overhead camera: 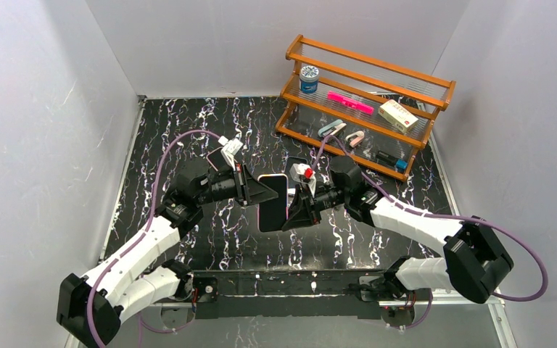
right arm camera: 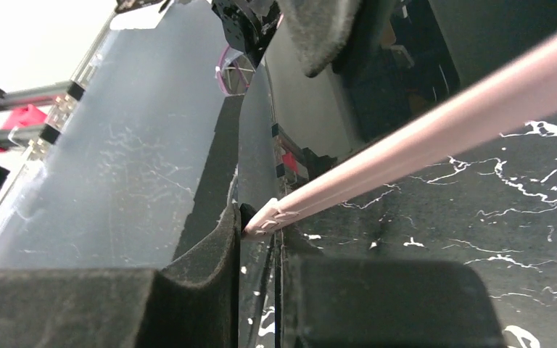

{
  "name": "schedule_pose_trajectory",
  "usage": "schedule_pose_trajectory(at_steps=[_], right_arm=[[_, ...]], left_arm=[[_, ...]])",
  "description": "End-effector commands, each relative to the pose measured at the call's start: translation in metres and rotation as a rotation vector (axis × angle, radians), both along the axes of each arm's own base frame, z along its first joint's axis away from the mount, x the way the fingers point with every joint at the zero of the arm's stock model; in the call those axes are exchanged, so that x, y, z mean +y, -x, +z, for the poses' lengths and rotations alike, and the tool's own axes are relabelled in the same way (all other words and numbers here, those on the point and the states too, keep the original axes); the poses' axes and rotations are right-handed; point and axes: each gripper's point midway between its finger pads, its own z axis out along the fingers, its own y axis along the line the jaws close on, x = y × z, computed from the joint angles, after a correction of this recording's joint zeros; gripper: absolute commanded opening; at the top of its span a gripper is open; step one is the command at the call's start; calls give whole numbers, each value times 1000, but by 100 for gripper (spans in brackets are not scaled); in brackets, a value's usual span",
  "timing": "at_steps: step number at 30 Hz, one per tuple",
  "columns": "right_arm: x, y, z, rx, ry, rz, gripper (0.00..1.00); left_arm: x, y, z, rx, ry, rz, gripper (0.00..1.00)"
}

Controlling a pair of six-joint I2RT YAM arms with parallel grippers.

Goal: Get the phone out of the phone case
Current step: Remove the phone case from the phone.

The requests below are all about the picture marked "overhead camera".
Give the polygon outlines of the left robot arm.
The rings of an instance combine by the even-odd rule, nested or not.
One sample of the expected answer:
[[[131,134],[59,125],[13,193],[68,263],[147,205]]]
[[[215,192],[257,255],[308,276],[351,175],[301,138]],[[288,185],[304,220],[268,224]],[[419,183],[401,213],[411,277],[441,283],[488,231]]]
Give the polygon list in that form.
[[[143,272],[178,244],[203,217],[206,204],[233,199],[243,207],[278,197],[241,163],[218,171],[205,159],[185,162],[161,203],[139,232],[104,262],[78,276],[66,276],[59,287],[57,323],[87,347],[105,347],[122,322],[167,297],[193,292],[192,272],[168,261],[149,275]]]

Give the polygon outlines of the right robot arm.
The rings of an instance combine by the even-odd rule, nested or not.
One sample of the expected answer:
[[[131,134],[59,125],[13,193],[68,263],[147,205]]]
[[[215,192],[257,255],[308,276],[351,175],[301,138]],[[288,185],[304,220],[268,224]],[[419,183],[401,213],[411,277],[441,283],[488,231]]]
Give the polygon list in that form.
[[[297,163],[289,169],[296,182],[284,230],[321,221],[321,211],[342,206],[358,222],[393,231],[429,247],[436,257],[400,257],[377,280],[360,289],[398,298],[419,289],[457,291],[477,304],[485,303],[514,267],[495,232],[481,220],[433,214],[383,194],[365,180],[348,156],[330,162],[331,183],[318,184],[311,166]]]

